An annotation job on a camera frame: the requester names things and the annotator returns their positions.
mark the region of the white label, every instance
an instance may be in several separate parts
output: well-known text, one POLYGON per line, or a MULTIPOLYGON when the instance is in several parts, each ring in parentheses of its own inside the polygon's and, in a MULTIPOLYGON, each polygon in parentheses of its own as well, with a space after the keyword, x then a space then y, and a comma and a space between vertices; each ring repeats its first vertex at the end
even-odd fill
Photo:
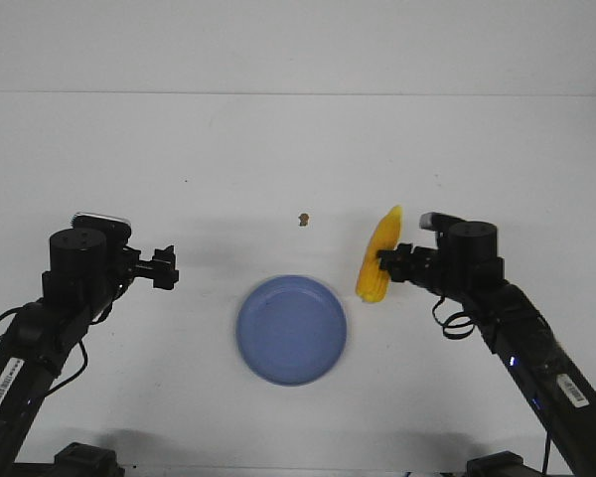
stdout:
POLYGON ((13 382, 16 380, 16 376, 20 373, 22 365, 24 365, 24 360, 21 360, 20 358, 11 358, 0 375, 0 405, 9 392, 11 385, 13 385, 13 382))
POLYGON ((587 397, 585 397, 585 395, 580 391, 578 386, 574 384, 569 376, 558 375, 556 377, 556 382, 570 402, 574 404, 574 407, 584 407, 589 405, 589 400, 587 400, 587 397))

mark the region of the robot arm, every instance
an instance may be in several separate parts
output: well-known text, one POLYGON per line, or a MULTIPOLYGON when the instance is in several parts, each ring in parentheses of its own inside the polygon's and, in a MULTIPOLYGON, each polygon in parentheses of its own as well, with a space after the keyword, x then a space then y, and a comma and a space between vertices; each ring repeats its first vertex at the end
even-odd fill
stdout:
MULTIPOLYGON (((596 477, 596 392, 538 310, 504 279, 497 228, 435 213, 422 216, 420 226, 436 233, 437 248, 382 250, 380 268, 391 281, 410 281, 461 303, 459 316, 481 331, 574 475, 596 477)), ((452 334, 461 326, 445 322, 444 334, 465 336, 452 334)))
POLYGON ((43 297, 12 310, 0 337, 0 477, 11 469, 45 397, 58 388, 52 383, 71 350, 79 345, 85 357, 81 339, 89 326, 108 316, 136 276, 163 289, 178 281, 172 246, 143 261, 127 245, 130 234, 122 220, 78 214, 71 229, 51 236, 43 297))

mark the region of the white wall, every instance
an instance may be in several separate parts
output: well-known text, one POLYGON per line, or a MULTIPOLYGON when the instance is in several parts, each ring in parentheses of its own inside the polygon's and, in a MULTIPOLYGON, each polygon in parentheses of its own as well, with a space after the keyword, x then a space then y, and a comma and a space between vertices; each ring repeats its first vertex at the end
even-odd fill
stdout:
POLYGON ((0 312, 39 296, 79 210, 130 218, 181 269, 89 333, 22 459, 81 440, 140 466, 538 466, 543 431, 481 339, 444 340, 411 285, 354 296, 396 203, 404 241, 432 243, 430 210, 496 223, 508 278, 596 388, 596 4, 0 3, 0 89, 0 312), (102 92, 147 90, 194 94, 102 92), (332 286, 350 325, 296 389, 233 341, 241 300, 284 273, 332 286))

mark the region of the black cable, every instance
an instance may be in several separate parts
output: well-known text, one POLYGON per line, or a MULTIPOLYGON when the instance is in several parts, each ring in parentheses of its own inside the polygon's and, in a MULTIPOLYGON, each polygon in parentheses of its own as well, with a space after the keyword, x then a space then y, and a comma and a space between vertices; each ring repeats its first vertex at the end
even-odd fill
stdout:
POLYGON ((433 318, 435 319, 435 322, 441 326, 441 330, 442 330, 442 334, 444 335, 445 338, 448 338, 449 340, 463 340, 464 338, 468 338, 470 335, 472 335, 473 331, 475 331, 475 323, 472 320, 471 314, 468 311, 458 311, 457 313, 453 313, 452 315, 450 315, 448 318, 446 318, 446 320, 441 321, 439 318, 437 318, 437 308, 439 308, 444 301, 446 301, 446 297, 444 295, 442 295, 439 298, 439 301, 437 303, 435 303, 435 306, 433 306, 431 312, 433 315, 433 318), (463 319, 463 318, 468 318, 467 321, 461 322, 461 323, 455 323, 457 320, 463 319), (461 332, 461 333, 456 333, 452 330, 458 330, 461 328, 466 328, 466 327, 470 327, 468 330, 461 332))
POLYGON ((543 468, 540 472, 541 477, 547 477, 547 464, 549 463, 549 451, 552 446, 552 436, 549 432, 545 435, 545 453, 543 454, 543 468))
POLYGON ((30 400, 29 404, 34 403, 37 400, 43 400, 43 399, 48 398, 55 391, 63 388, 68 383, 72 383, 74 380, 76 380, 79 377, 79 375, 81 375, 84 372, 84 370, 88 366, 88 353, 86 352, 86 346, 83 345, 82 340, 79 340, 77 345, 79 346, 79 349, 81 350, 81 356, 83 357, 83 363, 81 364, 81 368, 79 368, 70 378, 66 378, 64 381, 62 381, 58 385, 53 386, 48 391, 46 391, 43 395, 40 395, 40 396, 35 397, 34 399, 30 400))
POLYGON ((13 315, 17 312, 19 312, 22 309, 21 306, 17 307, 17 308, 11 308, 10 310, 5 311, 3 314, 0 315, 0 322, 2 320, 4 320, 7 316, 9 315, 13 315))
POLYGON ((98 325, 99 323, 106 321, 106 318, 108 318, 108 315, 110 315, 111 311, 112 311, 112 303, 110 303, 106 308, 104 308, 104 310, 101 312, 99 317, 96 320, 91 321, 90 324, 98 325))

